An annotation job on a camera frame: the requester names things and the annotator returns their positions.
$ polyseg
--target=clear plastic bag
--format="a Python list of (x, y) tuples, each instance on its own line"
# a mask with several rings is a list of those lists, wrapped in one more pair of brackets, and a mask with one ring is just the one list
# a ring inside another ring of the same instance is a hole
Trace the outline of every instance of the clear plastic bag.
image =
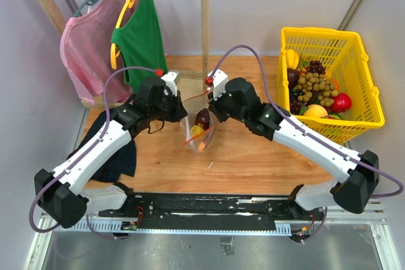
[(204, 152), (218, 126), (216, 116), (208, 110), (208, 92), (183, 101), (187, 116), (180, 122), (184, 135), (183, 147), (197, 153)]

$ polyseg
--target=metal floor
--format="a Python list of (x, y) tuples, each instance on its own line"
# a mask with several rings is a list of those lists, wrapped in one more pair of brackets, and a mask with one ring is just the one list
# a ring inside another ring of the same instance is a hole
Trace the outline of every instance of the metal floor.
[(383, 269), (366, 224), (326, 225), (306, 245), (285, 236), (235, 236), (231, 248), (221, 238), (135, 234), (114, 241), (88, 232), (54, 232), (42, 269)]

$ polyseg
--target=wooden table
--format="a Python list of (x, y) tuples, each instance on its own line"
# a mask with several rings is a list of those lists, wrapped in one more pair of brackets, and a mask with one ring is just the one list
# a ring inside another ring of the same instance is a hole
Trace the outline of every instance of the wooden table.
[[(219, 60), (210, 56), (209, 71)], [(277, 57), (263, 57), (271, 96), (276, 100)], [(200, 56), (169, 56), (168, 66), (197, 71)], [(245, 77), (253, 83), (262, 101), (266, 100), (260, 69), (254, 57), (229, 56), (222, 64), (229, 79)], [(182, 99), (201, 89), (201, 81), (182, 81)], [(85, 133), (101, 111), (91, 110)], [(159, 123), (152, 126), (157, 130)], [(182, 147), (184, 140), (178, 124), (167, 123), (153, 135), (142, 132), (135, 139), (137, 167), (135, 176), (122, 175), (120, 182), (142, 192), (204, 192), (246, 194), (289, 194), (300, 184), (314, 184), (332, 177), (298, 152), (269, 142), (249, 132), (233, 120), (221, 124), (211, 147), (197, 155)], [(107, 187), (90, 181), (87, 188)]]

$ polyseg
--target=dark navy cloth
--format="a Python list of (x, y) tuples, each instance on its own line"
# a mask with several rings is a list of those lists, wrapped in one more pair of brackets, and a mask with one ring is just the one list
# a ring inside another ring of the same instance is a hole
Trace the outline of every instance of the dark navy cloth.
[[(101, 129), (105, 122), (106, 112), (104, 111), (100, 113), (99, 117), (93, 122), (90, 130), (87, 132), (87, 135), (84, 137), (77, 150), (74, 150), (68, 158), (82, 148)], [(135, 142), (131, 140), (129, 144), (115, 152), (115, 154), (105, 162), (104, 166), (94, 173), (91, 179), (106, 183), (114, 183), (118, 181), (121, 173), (134, 176), (136, 164), (137, 150)]]

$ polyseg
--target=wooden rod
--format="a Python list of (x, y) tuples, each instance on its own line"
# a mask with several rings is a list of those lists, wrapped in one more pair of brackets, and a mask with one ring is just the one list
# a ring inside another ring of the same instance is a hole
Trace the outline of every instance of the wooden rod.
[(209, 56), (209, 0), (201, 0), (202, 79), (207, 77)]

